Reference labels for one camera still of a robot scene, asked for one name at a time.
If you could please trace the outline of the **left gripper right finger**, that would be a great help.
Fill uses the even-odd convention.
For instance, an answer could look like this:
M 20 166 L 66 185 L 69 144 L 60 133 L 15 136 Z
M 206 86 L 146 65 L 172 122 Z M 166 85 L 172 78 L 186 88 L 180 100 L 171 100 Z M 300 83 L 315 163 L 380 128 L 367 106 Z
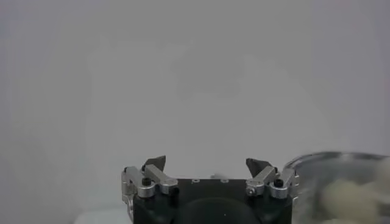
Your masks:
M 297 197 L 299 175 L 294 169 L 284 168 L 279 171 L 267 161 L 253 158 L 246 159 L 252 178 L 246 180 L 246 194 L 250 197 L 263 195 L 268 191 L 272 198 L 286 199 Z

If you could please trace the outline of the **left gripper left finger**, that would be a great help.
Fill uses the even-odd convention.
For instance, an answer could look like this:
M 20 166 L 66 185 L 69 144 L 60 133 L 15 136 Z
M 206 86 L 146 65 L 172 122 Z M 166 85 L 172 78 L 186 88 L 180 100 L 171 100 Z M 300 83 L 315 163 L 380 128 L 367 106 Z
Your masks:
M 178 179 L 163 172 L 165 164 L 166 156 L 163 155 L 147 159 L 141 169 L 129 166 L 121 172 L 122 201 L 127 205 L 130 219 L 134 218 L 135 198 L 150 199 L 156 193 L 172 196 L 178 191 Z

